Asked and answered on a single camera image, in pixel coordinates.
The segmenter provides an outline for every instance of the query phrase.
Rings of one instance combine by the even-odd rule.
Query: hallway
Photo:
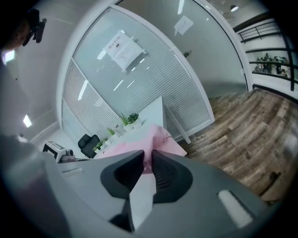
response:
[[[261,89],[210,103],[216,121],[181,143],[187,157],[223,169],[264,201],[281,199],[298,165],[289,150],[297,146],[298,106]],[[281,174],[264,193],[272,172]]]

